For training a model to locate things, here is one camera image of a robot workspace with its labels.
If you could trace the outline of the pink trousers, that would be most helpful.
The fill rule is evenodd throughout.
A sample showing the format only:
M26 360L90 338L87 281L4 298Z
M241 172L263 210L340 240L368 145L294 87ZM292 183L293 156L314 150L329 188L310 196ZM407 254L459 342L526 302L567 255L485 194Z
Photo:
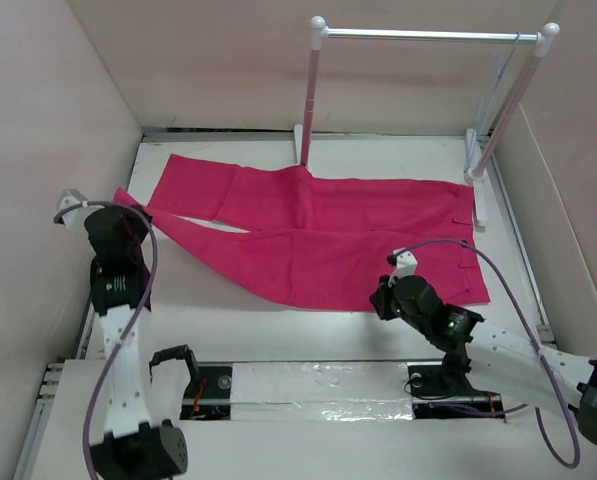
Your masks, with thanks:
M169 239L263 299L368 311L388 256L405 247L444 301L489 301L473 204L470 187L446 181L325 179L173 155L144 207Z

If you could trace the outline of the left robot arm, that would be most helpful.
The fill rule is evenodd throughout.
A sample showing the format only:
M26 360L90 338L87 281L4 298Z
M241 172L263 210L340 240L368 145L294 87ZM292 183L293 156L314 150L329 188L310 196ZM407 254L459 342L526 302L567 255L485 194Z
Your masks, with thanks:
M100 320L105 363L89 400L81 444L92 479L173 479L186 472L188 454L173 411L175 393L190 396L200 371L183 362L185 347L151 354L145 338L157 271L147 265L142 242L154 236L151 218L138 207L97 202L84 221L94 249L90 285ZM155 367L172 365L166 389Z

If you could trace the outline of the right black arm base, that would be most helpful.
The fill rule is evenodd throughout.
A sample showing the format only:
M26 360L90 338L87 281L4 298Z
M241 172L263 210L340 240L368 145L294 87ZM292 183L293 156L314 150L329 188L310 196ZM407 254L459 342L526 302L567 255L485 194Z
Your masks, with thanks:
M404 391L413 398L416 419L500 418L506 414L499 394L474 389L457 354L406 363Z

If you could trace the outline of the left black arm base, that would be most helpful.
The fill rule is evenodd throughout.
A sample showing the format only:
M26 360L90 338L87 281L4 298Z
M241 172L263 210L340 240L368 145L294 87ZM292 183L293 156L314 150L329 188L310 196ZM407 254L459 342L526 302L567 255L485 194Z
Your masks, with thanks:
M180 419L218 421L231 419L233 364L198 362L186 344L156 351L149 361L152 382L158 370L182 368L184 393L180 396Z

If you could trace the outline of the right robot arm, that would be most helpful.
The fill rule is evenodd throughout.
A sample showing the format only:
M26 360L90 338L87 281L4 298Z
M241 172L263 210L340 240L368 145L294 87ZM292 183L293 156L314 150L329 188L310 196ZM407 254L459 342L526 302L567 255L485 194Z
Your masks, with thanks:
M383 276L370 303L378 317L404 320L444 354L440 381L451 393L472 387L554 414L568 411L597 446L597 358L532 345L471 310L445 304L421 276Z

